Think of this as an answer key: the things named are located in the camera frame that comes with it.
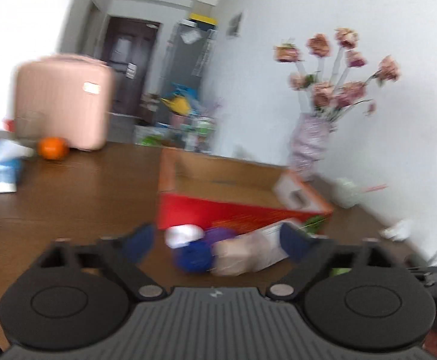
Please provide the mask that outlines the purple ceramic vase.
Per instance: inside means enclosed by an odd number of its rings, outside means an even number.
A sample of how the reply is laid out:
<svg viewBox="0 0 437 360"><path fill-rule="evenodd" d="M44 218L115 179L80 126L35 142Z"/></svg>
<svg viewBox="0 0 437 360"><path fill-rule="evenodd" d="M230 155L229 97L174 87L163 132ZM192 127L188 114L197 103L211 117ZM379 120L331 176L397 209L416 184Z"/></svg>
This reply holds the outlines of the purple ceramic vase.
<svg viewBox="0 0 437 360"><path fill-rule="evenodd" d="M316 166L326 154L333 124L325 117L301 114L290 139L290 168L304 181L315 176Z"/></svg>

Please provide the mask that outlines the purple cap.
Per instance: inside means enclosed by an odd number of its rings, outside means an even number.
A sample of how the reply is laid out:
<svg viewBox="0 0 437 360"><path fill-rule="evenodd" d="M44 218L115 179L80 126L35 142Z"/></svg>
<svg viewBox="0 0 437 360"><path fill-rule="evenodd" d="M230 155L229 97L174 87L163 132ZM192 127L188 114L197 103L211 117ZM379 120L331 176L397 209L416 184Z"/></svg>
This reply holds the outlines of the purple cap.
<svg viewBox="0 0 437 360"><path fill-rule="evenodd" d="M204 232L203 240L208 245L212 246L217 242L235 238L237 233L231 228L214 227L209 228Z"/></svg>

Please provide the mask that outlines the large white lid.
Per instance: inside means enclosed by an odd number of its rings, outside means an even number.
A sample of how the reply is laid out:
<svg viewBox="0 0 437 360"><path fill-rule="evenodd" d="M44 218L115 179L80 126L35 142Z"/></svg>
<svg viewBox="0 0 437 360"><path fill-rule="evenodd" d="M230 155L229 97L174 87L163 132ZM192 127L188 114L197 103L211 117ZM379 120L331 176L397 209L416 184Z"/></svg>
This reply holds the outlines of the large white lid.
<svg viewBox="0 0 437 360"><path fill-rule="evenodd" d="M202 228L193 224L183 224L167 228L165 242L170 249L175 250L200 240L203 236L204 230Z"/></svg>

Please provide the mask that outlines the grey refrigerator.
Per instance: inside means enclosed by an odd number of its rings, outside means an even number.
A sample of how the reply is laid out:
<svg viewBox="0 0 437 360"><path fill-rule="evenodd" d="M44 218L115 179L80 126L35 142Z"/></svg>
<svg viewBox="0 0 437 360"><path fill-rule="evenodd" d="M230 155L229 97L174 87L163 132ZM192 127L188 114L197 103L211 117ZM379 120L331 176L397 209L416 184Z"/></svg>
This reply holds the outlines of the grey refrigerator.
<svg viewBox="0 0 437 360"><path fill-rule="evenodd" d="M215 35L214 27L208 24L182 19L175 25L161 71L160 98L172 100L175 94L185 94L194 112L205 111L200 87Z"/></svg>

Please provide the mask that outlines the dried pink flowers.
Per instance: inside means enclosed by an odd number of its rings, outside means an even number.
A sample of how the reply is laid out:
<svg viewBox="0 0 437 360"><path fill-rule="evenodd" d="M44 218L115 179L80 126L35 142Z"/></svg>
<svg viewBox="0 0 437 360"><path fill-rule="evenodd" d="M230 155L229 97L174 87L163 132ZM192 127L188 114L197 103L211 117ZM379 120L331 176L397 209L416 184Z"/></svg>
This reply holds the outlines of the dried pink flowers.
<svg viewBox="0 0 437 360"><path fill-rule="evenodd" d="M367 60L358 51L359 35L352 28L339 27L335 29L334 39L338 52L329 76L324 75L325 59L332 56L333 49L331 41L322 33L316 33L306 42L309 54L318 60L315 72L306 71L302 52L292 40L275 46L273 54L277 63L293 64L296 67L296 72L291 73L288 78L290 88L305 93L310 100L311 116L329 125L334 125L360 104L368 105L369 115L374 113L375 101L367 97L367 87L372 82L383 86L387 82L396 82L401 77L398 63L388 55L367 79L348 81L347 76L351 70L367 65Z"/></svg>

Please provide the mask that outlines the orange fruit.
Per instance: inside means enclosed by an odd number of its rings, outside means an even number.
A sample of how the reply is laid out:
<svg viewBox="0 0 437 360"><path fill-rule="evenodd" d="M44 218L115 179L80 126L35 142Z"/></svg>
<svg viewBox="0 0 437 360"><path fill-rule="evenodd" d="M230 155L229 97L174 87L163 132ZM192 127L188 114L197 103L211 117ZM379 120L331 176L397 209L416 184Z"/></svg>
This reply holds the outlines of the orange fruit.
<svg viewBox="0 0 437 360"><path fill-rule="evenodd" d="M38 154L50 161L61 161L69 153L66 140L59 137L45 137L39 141Z"/></svg>

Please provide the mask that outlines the white plastic bottle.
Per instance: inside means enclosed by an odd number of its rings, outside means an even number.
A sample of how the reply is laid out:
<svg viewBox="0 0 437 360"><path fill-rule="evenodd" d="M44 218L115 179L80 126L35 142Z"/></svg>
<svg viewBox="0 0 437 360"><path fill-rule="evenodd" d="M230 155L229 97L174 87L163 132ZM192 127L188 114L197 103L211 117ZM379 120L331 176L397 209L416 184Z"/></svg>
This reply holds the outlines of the white plastic bottle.
<svg viewBox="0 0 437 360"><path fill-rule="evenodd" d="M238 276L262 271L288 258L279 238L279 231L284 224L290 225L293 230L305 229L297 219L285 219L215 242L211 248L213 264L210 272L216 276Z"/></svg>

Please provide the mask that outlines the crumpled white tissue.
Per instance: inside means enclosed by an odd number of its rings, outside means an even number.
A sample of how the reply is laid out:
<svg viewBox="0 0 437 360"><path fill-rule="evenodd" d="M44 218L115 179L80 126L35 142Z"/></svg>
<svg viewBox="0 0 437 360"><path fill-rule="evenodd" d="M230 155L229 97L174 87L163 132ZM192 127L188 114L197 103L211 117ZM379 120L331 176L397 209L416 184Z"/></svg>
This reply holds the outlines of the crumpled white tissue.
<svg viewBox="0 0 437 360"><path fill-rule="evenodd" d="M413 224L411 219L401 219L388 228L380 230L379 235L390 242L405 242L411 235Z"/></svg>

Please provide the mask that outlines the cluttered storage cart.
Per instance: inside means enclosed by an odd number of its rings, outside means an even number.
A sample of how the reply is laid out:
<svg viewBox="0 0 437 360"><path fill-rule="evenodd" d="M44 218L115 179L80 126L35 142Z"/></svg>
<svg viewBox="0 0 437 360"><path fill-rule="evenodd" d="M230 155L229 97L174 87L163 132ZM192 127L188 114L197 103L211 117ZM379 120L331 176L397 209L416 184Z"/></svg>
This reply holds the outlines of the cluttered storage cart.
<svg viewBox="0 0 437 360"><path fill-rule="evenodd" d="M144 98L133 142L209 154L219 108L217 102L201 102L194 88L174 83L165 95L149 94Z"/></svg>

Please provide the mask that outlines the pale green bowl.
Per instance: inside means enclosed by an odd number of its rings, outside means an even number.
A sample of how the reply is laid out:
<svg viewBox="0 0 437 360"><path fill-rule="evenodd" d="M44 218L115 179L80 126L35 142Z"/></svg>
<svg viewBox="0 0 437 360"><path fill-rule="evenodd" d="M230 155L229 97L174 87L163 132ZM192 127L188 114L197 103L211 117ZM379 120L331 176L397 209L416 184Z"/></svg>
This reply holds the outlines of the pale green bowl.
<svg viewBox="0 0 437 360"><path fill-rule="evenodd" d="M333 202L344 209L350 209L360 202L362 190L351 180L337 178L333 181Z"/></svg>

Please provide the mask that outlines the blue round object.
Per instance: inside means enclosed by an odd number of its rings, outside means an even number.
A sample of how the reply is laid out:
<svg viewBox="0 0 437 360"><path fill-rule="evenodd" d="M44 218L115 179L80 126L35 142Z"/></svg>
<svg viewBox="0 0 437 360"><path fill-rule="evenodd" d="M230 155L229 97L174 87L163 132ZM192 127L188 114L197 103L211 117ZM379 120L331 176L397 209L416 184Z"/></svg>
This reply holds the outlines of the blue round object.
<svg viewBox="0 0 437 360"><path fill-rule="evenodd" d="M189 274L206 273L214 262L211 246L203 240L192 241L175 249L173 258L175 265Z"/></svg>

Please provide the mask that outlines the red cardboard box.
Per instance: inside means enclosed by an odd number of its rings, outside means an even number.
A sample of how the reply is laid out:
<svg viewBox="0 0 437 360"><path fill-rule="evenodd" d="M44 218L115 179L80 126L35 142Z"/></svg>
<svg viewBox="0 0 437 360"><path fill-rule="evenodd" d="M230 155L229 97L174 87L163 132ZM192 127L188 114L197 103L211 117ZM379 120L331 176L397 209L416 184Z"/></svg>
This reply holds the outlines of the red cardboard box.
<svg viewBox="0 0 437 360"><path fill-rule="evenodd" d="M248 233L283 219L329 218L333 207L284 166L184 150L161 152L157 227L193 224Z"/></svg>

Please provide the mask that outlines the pink suitcase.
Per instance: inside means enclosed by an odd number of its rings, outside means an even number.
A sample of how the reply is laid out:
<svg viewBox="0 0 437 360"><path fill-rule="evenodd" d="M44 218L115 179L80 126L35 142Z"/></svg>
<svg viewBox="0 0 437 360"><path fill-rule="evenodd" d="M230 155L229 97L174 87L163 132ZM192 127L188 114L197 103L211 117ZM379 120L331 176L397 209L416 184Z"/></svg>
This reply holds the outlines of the pink suitcase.
<svg viewBox="0 0 437 360"><path fill-rule="evenodd" d="M113 69L88 56L58 54L24 63L15 76L15 132L33 128L76 150L99 150L108 133L113 86Z"/></svg>

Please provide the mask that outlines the dark entrance door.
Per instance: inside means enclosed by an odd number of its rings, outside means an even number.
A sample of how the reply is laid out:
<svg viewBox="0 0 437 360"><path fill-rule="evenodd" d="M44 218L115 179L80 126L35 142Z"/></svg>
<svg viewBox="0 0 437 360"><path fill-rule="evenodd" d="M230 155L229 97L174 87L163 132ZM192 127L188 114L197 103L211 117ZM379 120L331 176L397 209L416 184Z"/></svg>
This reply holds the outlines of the dark entrance door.
<svg viewBox="0 0 437 360"><path fill-rule="evenodd" d="M161 24L110 17L101 60L113 69L112 113L137 117Z"/></svg>

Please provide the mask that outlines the pink straw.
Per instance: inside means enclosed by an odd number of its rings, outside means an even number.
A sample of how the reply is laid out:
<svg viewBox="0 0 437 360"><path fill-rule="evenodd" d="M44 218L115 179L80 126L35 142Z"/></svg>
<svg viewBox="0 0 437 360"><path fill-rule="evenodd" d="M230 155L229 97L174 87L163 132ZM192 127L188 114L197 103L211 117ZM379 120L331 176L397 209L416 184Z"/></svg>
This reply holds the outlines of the pink straw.
<svg viewBox="0 0 437 360"><path fill-rule="evenodd" d="M363 194L368 194L368 193L372 193L372 192L376 192L376 191L380 191L380 190L386 189L387 187L388 187L387 184L379 184L379 185L363 188L363 189L361 189L361 192Z"/></svg>

